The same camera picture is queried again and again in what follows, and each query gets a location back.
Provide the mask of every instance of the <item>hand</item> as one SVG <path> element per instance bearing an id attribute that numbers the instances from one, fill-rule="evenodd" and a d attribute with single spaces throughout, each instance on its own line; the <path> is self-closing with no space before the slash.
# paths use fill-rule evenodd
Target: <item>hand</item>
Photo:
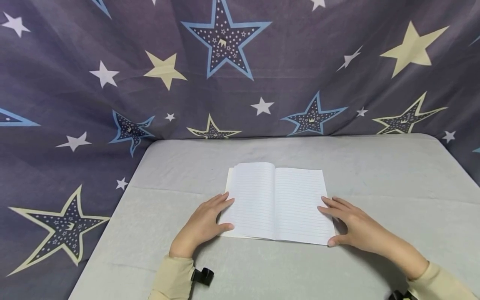
<path id="1" fill-rule="evenodd" d="M 200 204 L 173 240 L 170 257 L 192 258 L 193 252 L 200 244 L 234 228 L 230 223 L 220 225 L 216 223 L 218 214 L 235 201 L 235 199 L 227 200 L 227 198 L 228 192 L 223 195 L 218 194 Z"/>
<path id="2" fill-rule="evenodd" d="M 429 262 L 412 245 L 378 224 L 369 215 L 348 201 L 338 197 L 322 197 L 328 206 L 318 210 L 341 219 L 348 228 L 345 235 L 337 235 L 328 241 L 329 247 L 346 244 L 364 251 L 384 256 L 394 262 L 410 280 L 420 278 Z"/>
<path id="3" fill-rule="evenodd" d="M 364 251 L 385 255 L 388 246 L 398 239 L 393 233 L 383 228 L 361 209 L 349 202 L 333 197 L 322 197 L 328 208 L 319 206 L 318 210 L 341 219 L 348 227 L 346 235 L 337 235 L 328 241 L 329 247 L 347 244 Z"/>

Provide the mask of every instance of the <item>notebook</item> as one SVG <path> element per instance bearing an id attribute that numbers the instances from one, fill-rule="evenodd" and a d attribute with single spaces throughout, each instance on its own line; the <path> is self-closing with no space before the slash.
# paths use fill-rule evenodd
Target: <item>notebook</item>
<path id="1" fill-rule="evenodd" d="M 235 229 L 222 236 L 326 245 L 335 235 L 332 219 L 317 209 L 326 206 L 322 170 L 238 164 L 228 170 L 226 190 L 235 203 L 222 212 L 219 224 L 232 223 Z"/>

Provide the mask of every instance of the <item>beige sleeve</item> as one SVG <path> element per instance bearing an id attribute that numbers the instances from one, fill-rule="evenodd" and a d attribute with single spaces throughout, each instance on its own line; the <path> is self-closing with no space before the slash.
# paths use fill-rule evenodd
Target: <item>beige sleeve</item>
<path id="1" fill-rule="evenodd" d="M 193 259 L 163 258 L 148 300 L 187 300 L 192 288 Z"/>
<path id="2" fill-rule="evenodd" d="M 418 300 L 477 300 L 465 285 L 434 263 L 430 263 L 419 279 L 408 283 L 408 290 Z"/>

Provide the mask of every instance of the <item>star-patterned fabric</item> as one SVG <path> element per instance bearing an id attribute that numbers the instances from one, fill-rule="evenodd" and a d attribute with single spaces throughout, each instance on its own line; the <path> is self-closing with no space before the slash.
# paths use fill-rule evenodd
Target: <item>star-patterned fabric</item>
<path id="1" fill-rule="evenodd" d="M 420 108 L 425 100 L 426 94 L 426 92 L 423 93 L 423 95 L 417 101 L 415 101 L 404 113 L 399 116 L 373 119 L 374 121 L 385 125 L 385 128 L 380 130 L 378 134 L 391 132 L 411 133 L 415 123 L 418 123 L 441 110 L 447 109 L 437 108 L 432 111 L 420 113 Z"/>
<path id="2" fill-rule="evenodd" d="M 73 263 L 78 265 L 83 255 L 83 234 L 109 220 L 108 217 L 83 215 L 81 190 L 82 186 L 71 195 L 60 213 L 10 207 L 48 230 L 49 234 L 32 255 L 9 275 L 46 259 L 60 249 L 65 250 Z"/>
<path id="3" fill-rule="evenodd" d="M 4 2 L 0 299 L 68 298 L 156 140 L 420 132 L 480 183 L 475 1 Z"/>
<path id="4" fill-rule="evenodd" d="M 117 125 L 118 132 L 117 136 L 110 141 L 110 143 L 131 141 L 132 144 L 130 145 L 130 154 L 133 157 L 133 153 L 136 147 L 142 141 L 142 138 L 154 137 L 154 135 L 145 130 L 145 128 L 150 126 L 154 117 L 155 116 L 150 117 L 148 120 L 142 123 L 134 123 L 116 111 L 113 111 L 113 119 Z"/>
<path id="5" fill-rule="evenodd" d="M 306 131 L 323 134 L 324 123 L 345 109 L 347 108 L 337 108 L 325 111 L 322 110 L 320 106 L 320 92 L 318 92 L 310 101 L 310 104 L 304 112 L 284 117 L 282 120 L 287 120 L 297 125 L 294 131 L 289 135 Z"/>
<path id="6" fill-rule="evenodd" d="M 208 49 L 207 77 L 226 62 L 253 79 L 243 47 L 270 22 L 233 23 L 226 0 L 214 0 L 210 24 L 182 22 Z"/>

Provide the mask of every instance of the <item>gray table surface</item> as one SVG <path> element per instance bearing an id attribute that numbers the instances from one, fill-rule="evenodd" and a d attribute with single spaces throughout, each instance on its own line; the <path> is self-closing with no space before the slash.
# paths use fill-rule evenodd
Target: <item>gray table surface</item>
<path id="1" fill-rule="evenodd" d="M 70 300 L 147 299 L 163 255 L 195 208 L 222 192 L 229 167 L 267 161 L 322 169 L 348 199 L 480 294 L 480 189 L 423 134 L 167 140 L 147 150 Z M 217 238 L 196 266 L 215 272 L 193 300 L 384 299 L 404 288 L 387 260 L 351 248 Z"/>

